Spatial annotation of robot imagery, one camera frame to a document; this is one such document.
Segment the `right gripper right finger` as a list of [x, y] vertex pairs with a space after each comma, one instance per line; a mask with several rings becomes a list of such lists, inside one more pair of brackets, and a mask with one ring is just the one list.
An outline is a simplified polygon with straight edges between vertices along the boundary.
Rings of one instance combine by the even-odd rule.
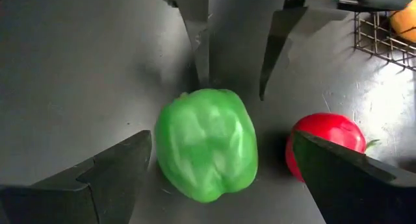
[[304, 131], [292, 148], [326, 224], [416, 224], [416, 173]]

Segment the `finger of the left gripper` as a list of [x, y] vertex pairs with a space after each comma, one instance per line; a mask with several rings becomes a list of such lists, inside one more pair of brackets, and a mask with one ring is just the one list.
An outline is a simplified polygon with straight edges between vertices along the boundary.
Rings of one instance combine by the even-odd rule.
[[209, 86], [209, 0], [164, 0], [178, 8], [194, 55], [198, 81]]
[[265, 100], [267, 84], [277, 65], [289, 65], [289, 51], [293, 41], [290, 33], [302, 19], [306, 7], [286, 8], [277, 10], [272, 15], [272, 22], [267, 36], [266, 49], [259, 80], [259, 98]]

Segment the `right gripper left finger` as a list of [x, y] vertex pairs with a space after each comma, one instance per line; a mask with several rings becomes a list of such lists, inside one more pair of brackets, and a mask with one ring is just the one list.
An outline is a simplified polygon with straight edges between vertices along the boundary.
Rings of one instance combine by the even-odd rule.
[[0, 224], [128, 224], [151, 148], [143, 130], [30, 186], [0, 184]]

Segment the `green bell pepper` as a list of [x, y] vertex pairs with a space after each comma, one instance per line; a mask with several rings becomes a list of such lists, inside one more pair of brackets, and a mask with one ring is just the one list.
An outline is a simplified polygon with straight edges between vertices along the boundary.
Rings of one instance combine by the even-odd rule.
[[259, 156], [254, 124], [231, 90], [183, 93], [161, 109], [154, 133], [164, 176], [197, 202], [216, 201], [255, 180]]

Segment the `yellow lemon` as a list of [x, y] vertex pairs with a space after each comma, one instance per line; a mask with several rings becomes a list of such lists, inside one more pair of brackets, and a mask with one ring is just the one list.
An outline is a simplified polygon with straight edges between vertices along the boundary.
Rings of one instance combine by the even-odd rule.
[[416, 43], [416, 0], [399, 11], [390, 11], [390, 24], [403, 39]]

